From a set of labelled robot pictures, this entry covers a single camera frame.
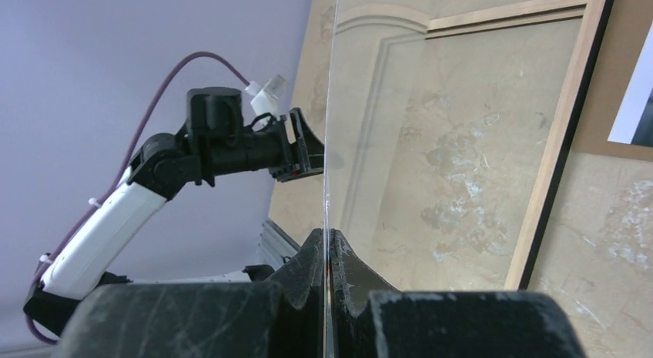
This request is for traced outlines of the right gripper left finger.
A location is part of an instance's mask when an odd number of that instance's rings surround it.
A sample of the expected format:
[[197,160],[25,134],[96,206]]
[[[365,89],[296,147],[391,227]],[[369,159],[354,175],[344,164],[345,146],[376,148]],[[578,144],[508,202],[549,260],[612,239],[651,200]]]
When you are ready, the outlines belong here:
[[101,286],[55,357],[321,357],[323,230],[263,281]]

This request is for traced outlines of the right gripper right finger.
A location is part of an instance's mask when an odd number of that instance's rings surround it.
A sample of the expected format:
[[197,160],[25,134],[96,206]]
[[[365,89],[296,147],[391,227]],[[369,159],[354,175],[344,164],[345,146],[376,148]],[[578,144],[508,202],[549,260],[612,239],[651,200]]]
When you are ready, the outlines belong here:
[[401,291],[330,232],[338,357],[585,357],[565,312],[526,291]]

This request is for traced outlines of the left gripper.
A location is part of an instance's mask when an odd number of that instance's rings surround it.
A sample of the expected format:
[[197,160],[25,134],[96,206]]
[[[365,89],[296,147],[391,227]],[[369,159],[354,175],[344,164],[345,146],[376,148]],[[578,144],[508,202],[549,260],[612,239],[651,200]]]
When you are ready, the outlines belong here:
[[286,117],[270,122],[259,131],[243,131],[234,138],[208,139],[203,156],[203,180],[216,176],[268,169],[277,180],[323,174],[324,144],[308,126],[301,109],[290,110],[295,142],[290,144]]

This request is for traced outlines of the black wooden picture frame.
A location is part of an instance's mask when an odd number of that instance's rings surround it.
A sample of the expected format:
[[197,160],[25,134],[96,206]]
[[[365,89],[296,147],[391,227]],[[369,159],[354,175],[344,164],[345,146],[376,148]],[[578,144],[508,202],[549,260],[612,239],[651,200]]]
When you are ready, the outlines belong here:
[[518,289],[608,0],[339,0],[326,224],[401,289]]

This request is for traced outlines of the clear acrylic sheet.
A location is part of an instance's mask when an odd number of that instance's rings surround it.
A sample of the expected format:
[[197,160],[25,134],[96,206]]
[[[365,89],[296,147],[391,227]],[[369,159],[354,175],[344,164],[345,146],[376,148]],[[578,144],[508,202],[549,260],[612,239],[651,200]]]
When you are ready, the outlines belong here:
[[339,357],[572,357],[520,289],[610,0],[337,0],[325,226]]

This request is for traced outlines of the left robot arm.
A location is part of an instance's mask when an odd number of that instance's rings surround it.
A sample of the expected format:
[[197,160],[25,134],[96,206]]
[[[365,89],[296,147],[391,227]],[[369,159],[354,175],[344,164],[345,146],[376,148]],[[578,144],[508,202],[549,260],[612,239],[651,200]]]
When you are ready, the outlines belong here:
[[186,95],[186,121],[175,134],[148,138],[106,199],[65,245],[39,260],[23,311],[47,343],[60,336],[79,303],[95,288],[126,283],[108,266],[133,236],[188,183],[213,186],[218,176],[267,170],[278,182],[323,172],[324,145],[300,109],[278,115],[260,96],[256,117],[243,121],[238,89],[208,87]]

